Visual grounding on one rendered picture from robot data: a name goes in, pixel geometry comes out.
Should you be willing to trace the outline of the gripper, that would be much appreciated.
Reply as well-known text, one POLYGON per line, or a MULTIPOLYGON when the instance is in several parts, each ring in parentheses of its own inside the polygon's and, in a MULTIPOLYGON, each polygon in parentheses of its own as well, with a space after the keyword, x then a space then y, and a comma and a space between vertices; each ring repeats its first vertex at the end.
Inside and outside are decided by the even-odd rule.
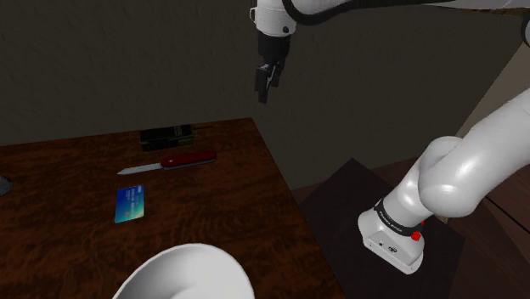
POLYGON ((268 101, 268 86, 279 86, 285 59, 290 51, 290 36, 271 37, 259 31, 257 49, 265 64, 258 66, 256 69, 255 91, 257 92, 258 102, 266 104, 268 101))

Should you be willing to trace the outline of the red pocket knife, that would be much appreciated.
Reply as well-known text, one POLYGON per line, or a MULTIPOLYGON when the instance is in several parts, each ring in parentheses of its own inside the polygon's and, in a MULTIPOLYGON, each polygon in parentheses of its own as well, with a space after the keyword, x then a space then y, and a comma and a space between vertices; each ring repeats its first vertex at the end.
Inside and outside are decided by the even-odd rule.
POLYGON ((183 155, 174 155, 168 156, 162 159, 160 162, 142 165, 142 166, 133 166, 124 168, 119 171, 118 175, 129 175, 140 172, 154 171, 158 169, 172 170, 177 168, 183 168, 187 166, 197 166, 201 164, 207 164, 214 162, 217 159, 217 153, 212 150, 194 152, 190 154, 183 155))

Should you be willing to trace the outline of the black box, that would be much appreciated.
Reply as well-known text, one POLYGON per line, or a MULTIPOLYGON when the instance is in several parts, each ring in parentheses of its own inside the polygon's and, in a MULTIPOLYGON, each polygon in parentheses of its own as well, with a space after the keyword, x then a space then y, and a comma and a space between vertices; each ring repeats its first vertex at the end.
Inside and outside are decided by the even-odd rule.
POLYGON ((192 144, 194 131, 190 125, 160 127, 141 131, 139 145, 143 151, 155 151, 192 144))

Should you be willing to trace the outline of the brown wooden table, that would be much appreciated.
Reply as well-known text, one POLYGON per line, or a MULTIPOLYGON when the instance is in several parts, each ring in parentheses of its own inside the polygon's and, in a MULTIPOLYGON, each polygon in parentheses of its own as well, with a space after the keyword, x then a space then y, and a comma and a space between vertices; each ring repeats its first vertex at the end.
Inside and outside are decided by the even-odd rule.
POLYGON ((136 132, 0 147, 0 299, 112 299, 176 245, 232 255, 256 299, 346 299, 255 122, 202 123, 189 146, 144 152, 136 132), (212 150, 214 162, 118 175, 212 150), (144 186, 144 216, 115 223, 119 189, 144 186))

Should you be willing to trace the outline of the blue card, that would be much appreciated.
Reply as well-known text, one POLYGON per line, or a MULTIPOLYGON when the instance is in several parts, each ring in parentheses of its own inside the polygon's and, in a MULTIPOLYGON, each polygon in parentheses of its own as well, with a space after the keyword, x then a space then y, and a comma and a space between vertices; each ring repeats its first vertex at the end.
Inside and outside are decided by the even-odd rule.
POLYGON ((144 186, 119 189, 116 197, 115 223, 124 223, 144 216, 144 186))

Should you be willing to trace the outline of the white bowl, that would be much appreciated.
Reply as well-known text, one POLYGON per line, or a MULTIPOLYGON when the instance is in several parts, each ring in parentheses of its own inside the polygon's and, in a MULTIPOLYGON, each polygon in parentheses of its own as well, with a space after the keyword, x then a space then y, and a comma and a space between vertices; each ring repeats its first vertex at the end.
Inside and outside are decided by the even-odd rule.
POLYGON ((151 257, 112 299, 256 299, 242 266, 213 245, 177 245, 151 257))

